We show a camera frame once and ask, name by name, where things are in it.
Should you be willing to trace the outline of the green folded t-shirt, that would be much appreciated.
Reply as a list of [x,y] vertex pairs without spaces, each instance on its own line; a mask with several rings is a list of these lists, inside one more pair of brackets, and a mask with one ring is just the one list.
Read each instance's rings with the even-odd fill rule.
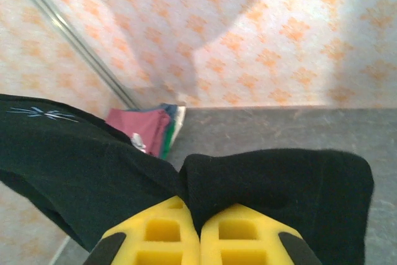
[[174,134],[174,128],[175,128],[175,122],[171,122],[166,129],[166,132],[164,133],[164,141],[163,141],[163,147],[161,149],[161,155],[160,157],[162,159],[166,159],[169,149],[171,147],[171,140],[172,136]]

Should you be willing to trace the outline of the black t-shirt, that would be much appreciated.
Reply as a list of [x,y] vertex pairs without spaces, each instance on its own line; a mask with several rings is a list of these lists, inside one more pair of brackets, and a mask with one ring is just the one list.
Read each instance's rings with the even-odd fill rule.
[[192,154],[180,171],[104,120],[66,104],[0,94],[0,181],[84,249],[110,227],[173,196],[194,227],[239,203],[297,229],[322,265],[364,265],[374,181],[336,150]]

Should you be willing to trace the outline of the white folded t-shirt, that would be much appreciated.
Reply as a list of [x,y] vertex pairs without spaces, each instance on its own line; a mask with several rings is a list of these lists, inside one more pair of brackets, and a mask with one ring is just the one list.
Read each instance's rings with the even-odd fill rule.
[[185,120],[185,114],[186,114],[186,106],[179,106],[177,108],[177,113],[176,113],[176,118],[175,118],[175,126],[174,126],[174,133],[172,135],[171,139],[171,145],[174,144],[180,130],[182,129],[182,126],[184,124]]

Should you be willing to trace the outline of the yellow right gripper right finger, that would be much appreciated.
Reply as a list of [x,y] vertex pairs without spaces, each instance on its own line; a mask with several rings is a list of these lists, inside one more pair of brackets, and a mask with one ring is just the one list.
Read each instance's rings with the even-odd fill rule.
[[209,219],[200,265],[322,265],[292,227],[236,204]]

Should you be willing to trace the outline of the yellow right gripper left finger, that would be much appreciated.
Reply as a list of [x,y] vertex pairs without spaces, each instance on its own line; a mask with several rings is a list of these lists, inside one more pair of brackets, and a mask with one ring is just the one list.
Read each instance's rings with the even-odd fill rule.
[[200,265],[190,211],[177,196],[107,230],[83,265]]

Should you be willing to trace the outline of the maroon folded t-shirt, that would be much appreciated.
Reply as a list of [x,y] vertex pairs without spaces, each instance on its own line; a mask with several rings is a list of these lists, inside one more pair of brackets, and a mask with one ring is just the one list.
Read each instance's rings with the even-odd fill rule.
[[105,122],[126,134],[136,149],[160,157],[164,134],[170,121],[171,118],[164,109],[149,112],[112,109]]

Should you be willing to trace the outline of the blue folded t-shirt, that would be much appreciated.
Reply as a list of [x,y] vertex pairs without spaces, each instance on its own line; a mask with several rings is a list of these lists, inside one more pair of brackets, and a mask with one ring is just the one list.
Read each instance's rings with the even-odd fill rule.
[[160,109],[163,109],[171,119],[175,119],[178,111],[178,105],[162,103],[159,105]]

